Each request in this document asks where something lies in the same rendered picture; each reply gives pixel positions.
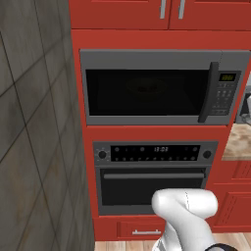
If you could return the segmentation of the oven door with dark window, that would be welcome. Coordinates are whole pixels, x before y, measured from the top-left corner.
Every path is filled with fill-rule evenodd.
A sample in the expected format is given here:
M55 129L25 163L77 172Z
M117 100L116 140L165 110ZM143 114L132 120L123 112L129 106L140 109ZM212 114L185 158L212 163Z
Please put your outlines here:
M167 188L205 188L210 167L102 167L96 169L101 216L152 215L152 196ZM104 174L204 174L204 178L104 179Z

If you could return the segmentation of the red cupboard door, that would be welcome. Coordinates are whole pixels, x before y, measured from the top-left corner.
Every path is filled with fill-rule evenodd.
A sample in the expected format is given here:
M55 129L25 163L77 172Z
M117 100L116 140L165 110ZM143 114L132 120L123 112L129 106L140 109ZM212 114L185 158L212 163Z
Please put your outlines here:
M171 0L69 0L72 28L167 29Z
M182 20L179 2L172 0L169 29L251 31L251 0L185 0Z

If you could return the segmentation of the red tall oven cabinet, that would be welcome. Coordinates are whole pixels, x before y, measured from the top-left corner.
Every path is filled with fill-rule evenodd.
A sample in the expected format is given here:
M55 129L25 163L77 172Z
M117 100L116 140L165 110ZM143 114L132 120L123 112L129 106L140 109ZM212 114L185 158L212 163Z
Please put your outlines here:
M219 142L213 168L223 161L222 156L231 131L230 125L88 125L87 109L83 105L83 87L80 72L81 49L172 48L172 49L242 49L251 50L251 31L218 30L125 30L74 29L72 31L75 58L75 77L82 125L84 155L94 236L97 241L132 240L118 238L118 223L160 221L153 215L101 216L98 213L96 173L92 142L98 141L165 141L215 139Z

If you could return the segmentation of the grey built-in oven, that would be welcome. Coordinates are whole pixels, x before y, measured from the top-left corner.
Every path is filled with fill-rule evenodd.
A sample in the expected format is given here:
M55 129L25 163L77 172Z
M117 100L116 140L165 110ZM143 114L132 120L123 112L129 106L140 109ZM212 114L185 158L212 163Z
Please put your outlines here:
M93 143L94 166L102 167L170 167L204 166L212 168L216 141L96 141ZM105 159L98 152L105 150ZM209 159L203 157L207 150Z

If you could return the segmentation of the red drawer front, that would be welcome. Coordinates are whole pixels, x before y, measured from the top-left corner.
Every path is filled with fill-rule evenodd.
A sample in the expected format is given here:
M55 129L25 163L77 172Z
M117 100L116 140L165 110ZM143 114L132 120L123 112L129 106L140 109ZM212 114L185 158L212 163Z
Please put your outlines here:
M152 231L159 230L162 233L165 230L165 224L160 221L142 221L142 222L120 222L118 223L118 238L126 239L156 239L160 235L132 235L133 230Z

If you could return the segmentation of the red base cupboard run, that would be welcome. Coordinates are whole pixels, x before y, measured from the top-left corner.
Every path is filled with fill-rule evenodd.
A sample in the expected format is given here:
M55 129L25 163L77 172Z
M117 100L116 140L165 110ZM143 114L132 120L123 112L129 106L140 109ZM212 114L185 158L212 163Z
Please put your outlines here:
M251 161L221 161L207 188L219 202L208 220L213 232L251 232Z

